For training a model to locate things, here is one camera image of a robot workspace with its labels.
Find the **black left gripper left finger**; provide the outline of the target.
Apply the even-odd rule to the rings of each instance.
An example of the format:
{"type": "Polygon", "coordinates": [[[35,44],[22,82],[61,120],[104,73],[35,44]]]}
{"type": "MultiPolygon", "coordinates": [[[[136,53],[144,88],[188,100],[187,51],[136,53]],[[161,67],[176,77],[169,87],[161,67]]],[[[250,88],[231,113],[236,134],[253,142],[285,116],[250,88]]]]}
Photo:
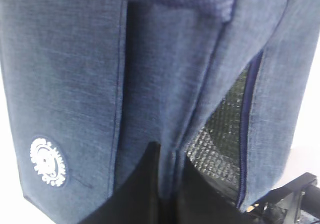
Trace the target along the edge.
{"type": "Polygon", "coordinates": [[[159,147],[148,144],[141,160],[125,183],[81,223],[159,223],[159,147]]]}

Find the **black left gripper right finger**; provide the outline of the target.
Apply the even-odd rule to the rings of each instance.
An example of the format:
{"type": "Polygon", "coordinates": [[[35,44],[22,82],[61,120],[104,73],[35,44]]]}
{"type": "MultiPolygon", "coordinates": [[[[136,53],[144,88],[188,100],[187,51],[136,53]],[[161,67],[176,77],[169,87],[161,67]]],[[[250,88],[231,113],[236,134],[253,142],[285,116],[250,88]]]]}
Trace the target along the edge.
{"type": "Polygon", "coordinates": [[[174,203],[174,223],[255,223],[213,189],[188,158],[174,203]]]}

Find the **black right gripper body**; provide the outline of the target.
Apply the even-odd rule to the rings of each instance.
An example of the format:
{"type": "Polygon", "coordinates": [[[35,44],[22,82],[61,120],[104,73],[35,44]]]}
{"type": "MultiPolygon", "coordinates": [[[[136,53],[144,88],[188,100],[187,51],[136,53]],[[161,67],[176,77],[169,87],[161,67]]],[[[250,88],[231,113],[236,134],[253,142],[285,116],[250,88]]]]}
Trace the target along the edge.
{"type": "Polygon", "coordinates": [[[306,172],[282,187],[269,191],[241,214],[240,223],[301,223],[301,212],[319,223],[317,176],[306,172]]]}

